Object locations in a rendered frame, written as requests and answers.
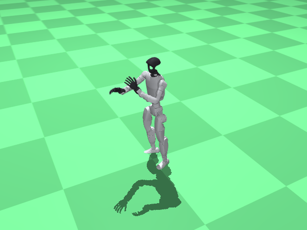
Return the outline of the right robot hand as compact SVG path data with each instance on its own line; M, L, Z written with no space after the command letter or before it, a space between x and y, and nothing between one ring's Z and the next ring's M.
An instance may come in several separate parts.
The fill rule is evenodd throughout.
M113 88L109 94L111 94L112 92L118 92L119 94L121 94L122 92L126 92L125 89L122 89L122 88Z

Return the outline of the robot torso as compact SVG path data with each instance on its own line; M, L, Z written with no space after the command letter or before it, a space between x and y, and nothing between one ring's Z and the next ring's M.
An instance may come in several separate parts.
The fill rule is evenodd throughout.
M146 88L147 88L147 93L148 95L151 95L152 97L156 97L156 91L158 88L158 82L160 79L164 79L164 77L162 75L157 76L157 74L154 74L156 77L151 77L150 76L151 73L147 73L145 76L145 80L146 80ZM165 95L165 89L164 92L160 98L160 101L163 100ZM150 112L153 116L157 116L157 112L162 112L163 113L163 108L160 105L160 102L158 104L151 104L150 105Z

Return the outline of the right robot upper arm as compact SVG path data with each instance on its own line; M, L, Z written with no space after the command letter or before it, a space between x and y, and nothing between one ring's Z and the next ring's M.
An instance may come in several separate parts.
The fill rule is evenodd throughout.
M136 79L138 85L145 80L145 76L147 73L148 71L143 71L142 74Z

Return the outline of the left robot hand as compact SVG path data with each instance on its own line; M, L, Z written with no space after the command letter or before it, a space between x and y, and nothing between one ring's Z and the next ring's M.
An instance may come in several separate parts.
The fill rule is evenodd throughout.
M129 78L130 78L133 82L132 82ZM133 90L136 92L138 89L140 89L140 88L138 87L137 81L136 81L136 79L135 79L134 77L133 77L133 78L134 78L135 81L134 81L130 76L129 76L129 78L127 78L127 79L128 79L131 83L130 83L129 81L127 81L127 80L125 80L125 81L127 81L130 85L129 85L128 83L126 83L126 82L124 82L124 83L126 83L128 86L130 86L131 89L133 89ZM141 89L140 89L140 90L141 90ZM136 92L136 93L137 93L137 92ZM137 93L137 94L138 94L138 93Z

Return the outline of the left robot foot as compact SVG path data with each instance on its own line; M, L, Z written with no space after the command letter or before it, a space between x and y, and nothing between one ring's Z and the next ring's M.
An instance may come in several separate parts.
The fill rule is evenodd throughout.
M167 158L167 161L161 161L158 165L157 165L157 169L161 170L163 169L167 164L169 163L169 159Z

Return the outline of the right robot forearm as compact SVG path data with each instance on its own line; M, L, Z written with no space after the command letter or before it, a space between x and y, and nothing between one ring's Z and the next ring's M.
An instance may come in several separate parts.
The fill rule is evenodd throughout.
M129 85L130 85L130 84L129 84ZM132 89L130 88L130 86L128 86L128 85L127 85L126 87L124 87L123 89L125 89L126 92L122 92L121 95L123 95L123 94L127 93L128 91L131 91L131 90L132 90Z

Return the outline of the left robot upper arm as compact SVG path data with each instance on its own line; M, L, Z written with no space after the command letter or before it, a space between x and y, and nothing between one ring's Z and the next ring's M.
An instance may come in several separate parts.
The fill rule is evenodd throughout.
M164 89L167 87L167 83L163 79L160 79L157 85L158 85L158 88L157 88L157 91L156 91L156 97L155 98L157 98L158 102L155 103L155 104L159 103L160 98L161 98L161 96L164 92Z

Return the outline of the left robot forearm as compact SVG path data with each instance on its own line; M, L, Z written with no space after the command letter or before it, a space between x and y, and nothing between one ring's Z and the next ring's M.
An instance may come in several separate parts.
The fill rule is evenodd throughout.
M140 89L138 89L136 92L138 93L138 95L139 95L141 98L145 99L147 102L151 102L151 103L154 103L154 104L158 102L157 98L152 97L151 95L145 94L145 93L144 93L143 91L141 91Z

